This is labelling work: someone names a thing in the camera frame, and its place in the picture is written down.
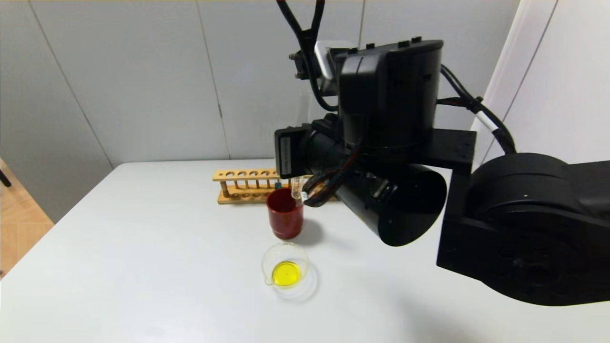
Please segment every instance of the red cup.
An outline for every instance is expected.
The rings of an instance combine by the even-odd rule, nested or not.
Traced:
[[[301,233],[303,205],[296,205],[289,188],[276,189],[269,194],[267,209],[273,234],[279,239],[291,239]]]

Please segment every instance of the wooden test tube rack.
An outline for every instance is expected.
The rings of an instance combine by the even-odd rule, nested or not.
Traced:
[[[279,178],[275,168],[217,170],[212,181],[220,182],[218,204],[221,205],[264,203],[278,181],[282,187],[292,187],[289,179]]]

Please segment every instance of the white table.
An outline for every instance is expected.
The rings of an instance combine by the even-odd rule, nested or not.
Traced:
[[[121,165],[2,280],[0,341],[610,340],[610,302],[552,308],[504,297],[436,267],[440,221],[393,248],[340,203],[305,208],[299,242],[317,269],[317,293],[278,300],[260,271],[279,242],[265,205],[218,205],[210,180],[219,168],[272,165]]]

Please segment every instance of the cable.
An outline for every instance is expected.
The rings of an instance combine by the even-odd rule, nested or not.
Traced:
[[[348,159],[340,168],[331,168],[311,177],[305,185],[303,192],[308,194],[308,199],[303,203],[307,206],[317,208],[324,205],[343,184],[343,180],[351,173],[351,166],[356,160],[362,148],[363,138],[360,139]]]
[[[460,101],[456,98],[447,98],[437,100],[437,104],[466,107],[479,118],[498,141],[505,154],[515,154],[515,141],[512,139],[510,131],[504,123],[496,117],[483,103],[482,98],[474,98],[468,90],[462,85],[458,78],[445,65],[440,66],[440,73],[447,79],[452,88],[459,95]]]
[[[311,22],[311,28],[303,31],[294,14],[290,10],[286,0],[276,0],[280,11],[284,15],[284,18],[290,25],[290,28],[296,35],[296,40],[301,47],[301,54],[303,55],[303,62],[305,63],[305,69],[309,75],[309,84],[314,93],[315,99],[318,101],[320,106],[329,112],[337,112],[338,106],[329,105],[323,98],[318,87],[317,80],[315,78],[314,62],[312,56],[314,54],[315,40],[318,37],[318,31],[320,30],[320,23],[322,21],[322,14],[324,13],[325,0],[316,0],[314,18]]]

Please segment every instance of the black robotic arm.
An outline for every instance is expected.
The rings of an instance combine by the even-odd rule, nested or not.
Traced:
[[[402,246],[430,228],[447,199],[439,267],[539,305],[610,300],[610,161],[517,154],[504,124],[441,65],[440,40],[321,53],[314,47],[324,1],[306,31],[278,4],[301,45],[291,55],[298,75],[324,108],[338,110],[275,132],[281,177],[314,175],[306,205],[336,195],[384,243]],[[440,75],[459,97],[437,99]],[[338,106],[320,101],[323,94],[338,95]],[[471,173],[476,133],[435,129],[437,104],[477,114],[506,155]],[[452,169],[448,193],[425,166]]]

